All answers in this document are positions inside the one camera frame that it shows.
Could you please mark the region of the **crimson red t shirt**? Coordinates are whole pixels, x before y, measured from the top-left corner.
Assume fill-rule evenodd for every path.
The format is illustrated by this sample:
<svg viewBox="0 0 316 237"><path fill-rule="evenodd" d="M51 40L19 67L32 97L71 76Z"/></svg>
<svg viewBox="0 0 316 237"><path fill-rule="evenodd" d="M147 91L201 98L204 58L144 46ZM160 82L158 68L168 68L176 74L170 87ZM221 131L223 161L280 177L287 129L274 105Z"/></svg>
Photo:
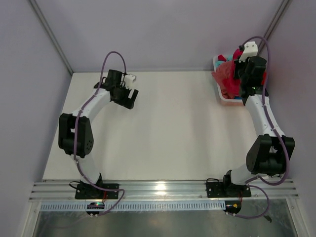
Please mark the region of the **crimson red t shirt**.
<svg viewBox="0 0 316 237"><path fill-rule="evenodd" d="M261 95L263 92L263 87L256 87L256 88L250 87L244 90L240 88L239 79L234 79L234 70L235 70L234 61L238 60L241 54L242 54L242 51L240 48L237 49L233 53L233 60L232 60L230 75L228 79L224 80L224 85L226 86L228 92L233 93L235 96L239 96L242 100L246 100L248 96L253 96L255 94ZM263 84L265 82L265 78L266 78L266 71L264 73L264 79L262 81Z"/></svg>

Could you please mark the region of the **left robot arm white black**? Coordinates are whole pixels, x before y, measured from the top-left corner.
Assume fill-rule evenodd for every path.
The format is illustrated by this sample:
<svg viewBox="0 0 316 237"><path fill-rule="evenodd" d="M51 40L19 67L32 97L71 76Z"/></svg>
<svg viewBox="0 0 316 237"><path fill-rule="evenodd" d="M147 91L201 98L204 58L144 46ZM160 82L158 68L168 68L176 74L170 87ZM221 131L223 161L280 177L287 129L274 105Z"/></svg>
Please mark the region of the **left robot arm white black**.
<svg viewBox="0 0 316 237"><path fill-rule="evenodd" d="M91 124L99 112L113 102L133 109L139 91L133 86L136 76L117 70L109 70L106 77L93 87L90 97L70 114L59 117L58 146L70 155L80 174L77 192L92 198L100 197L105 191L102 175L97 171L91 152L94 137Z"/></svg>

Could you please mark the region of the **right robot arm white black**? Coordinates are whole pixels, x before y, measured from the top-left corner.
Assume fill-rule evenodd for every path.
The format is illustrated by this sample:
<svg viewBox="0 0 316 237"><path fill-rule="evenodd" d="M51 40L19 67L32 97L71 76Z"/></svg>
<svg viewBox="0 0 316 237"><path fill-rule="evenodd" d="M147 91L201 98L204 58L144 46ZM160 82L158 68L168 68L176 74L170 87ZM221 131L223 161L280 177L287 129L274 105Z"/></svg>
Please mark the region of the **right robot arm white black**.
<svg viewBox="0 0 316 237"><path fill-rule="evenodd" d="M221 190L230 197L242 194L253 180L261 179L268 185L277 186L289 174L295 141L285 136L272 113L265 85L268 79L266 64L266 59L260 56L236 63L239 95L251 115L257 138L246 155L245 164L223 177Z"/></svg>

